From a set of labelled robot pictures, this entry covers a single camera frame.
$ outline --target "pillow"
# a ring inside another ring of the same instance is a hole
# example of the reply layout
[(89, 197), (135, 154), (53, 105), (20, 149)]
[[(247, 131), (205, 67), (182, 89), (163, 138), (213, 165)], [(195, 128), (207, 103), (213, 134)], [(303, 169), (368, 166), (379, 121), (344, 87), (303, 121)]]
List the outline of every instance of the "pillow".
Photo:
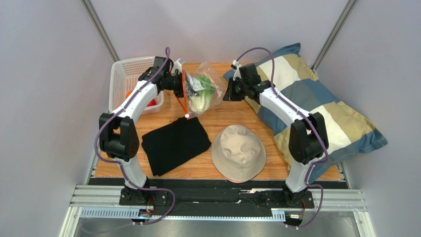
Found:
[[(344, 161), (357, 153), (368, 153), (387, 144), (386, 138), (370, 120), (334, 96), (311, 71), (298, 54), (300, 43), (283, 47), (273, 53), (275, 74), (273, 83), (280, 92), (296, 105), (311, 112), (320, 112), (326, 123), (329, 139), (329, 161), (314, 167), (309, 182), (314, 182), (332, 165)], [(270, 80), (272, 60), (270, 56), (255, 63), (261, 80)], [(224, 74), (225, 79), (233, 77), (234, 71)], [(278, 149), (288, 164), (293, 157), (288, 149), (290, 129), (269, 109), (246, 98), (258, 117), (273, 130)]]

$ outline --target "wooden table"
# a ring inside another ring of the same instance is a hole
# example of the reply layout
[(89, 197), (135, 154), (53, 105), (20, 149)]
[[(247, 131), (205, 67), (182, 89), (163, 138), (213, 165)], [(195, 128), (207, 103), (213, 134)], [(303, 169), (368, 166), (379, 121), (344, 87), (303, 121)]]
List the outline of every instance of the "wooden table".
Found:
[[(230, 63), (213, 63), (212, 66), (221, 75), (230, 69)], [(199, 63), (186, 63), (183, 69), (191, 74), (199, 67)], [(164, 104), (161, 111), (155, 114), (142, 115), (136, 124), (139, 139), (154, 129), (165, 126), (184, 116), (183, 109), (178, 104), (172, 91), (164, 91)], [(240, 124), (250, 129), (262, 141), (266, 148), (267, 161), (264, 169), (254, 178), (256, 180), (286, 179), (288, 163), (278, 150), (273, 140), (273, 132), (255, 114), (246, 101), (227, 102), (214, 106), (199, 117), (200, 123), (208, 133), (211, 142), (216, 135), (229, 125)], [(145, 152), (140, 147), (137, 152), (140, 166), (146, 176), (152, 177), (151, 167)], [(98, 162), (95, 177), (122, 177), (117, 165), (102, 161)], [(211, 159), (211, 148), (199, 156), (189, 160), (174, 170), (155, 178), (171, 179), (225, 179), (215, 168)], [(339, 180), (339, 171), (332, 166), (322, 175), (320, 180)]]

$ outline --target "white plastic basket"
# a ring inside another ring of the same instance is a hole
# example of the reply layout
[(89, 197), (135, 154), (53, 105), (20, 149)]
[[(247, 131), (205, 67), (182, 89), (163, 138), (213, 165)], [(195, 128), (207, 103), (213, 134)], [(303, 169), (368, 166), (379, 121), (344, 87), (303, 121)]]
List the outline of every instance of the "white plastic basket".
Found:
[[(111, 68), (110, 97), (108, 109), (110, 112), (120, 106), (126, 100), (126, 94), (136, 87), (137, 80), (142, 73), (154, 64), (155, 57), (131, 58), (115, 62)], [(156, 113), (161, 110), (164, 103), (164, 94), (161, 93), (154, 98), (157, 103), (154, 106), (146, 107), (143, 115)]]

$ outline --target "white wall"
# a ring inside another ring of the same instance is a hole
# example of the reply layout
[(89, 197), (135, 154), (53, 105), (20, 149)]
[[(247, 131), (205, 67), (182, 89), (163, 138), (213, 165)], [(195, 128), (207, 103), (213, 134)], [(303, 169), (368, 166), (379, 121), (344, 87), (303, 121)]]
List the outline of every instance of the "white wall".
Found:
[(78, 0), (1, 1), (0, 45), (0, 236), (58, 236), (112, 60)]
[(345, 163), (379, 237), (420, 236), (421, 2), (362, 0), (319, 71), (389, 144)]
[[(249, 48), (301, 42), (314, 63), (347, 0), (92, 0), (121, 59), (164, 55), (187, 62), (232, 62)], [(245, 62), (266, 52), (251, 53)]]

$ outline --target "folded black shirt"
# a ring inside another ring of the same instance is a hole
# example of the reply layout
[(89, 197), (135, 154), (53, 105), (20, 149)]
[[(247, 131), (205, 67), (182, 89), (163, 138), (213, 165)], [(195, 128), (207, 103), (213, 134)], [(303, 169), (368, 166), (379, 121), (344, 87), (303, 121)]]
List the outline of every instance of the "folded black shirt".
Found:
[(211, 147), (198, 118), (179, 118), (142, 136), (152, 174), (163, 175)]

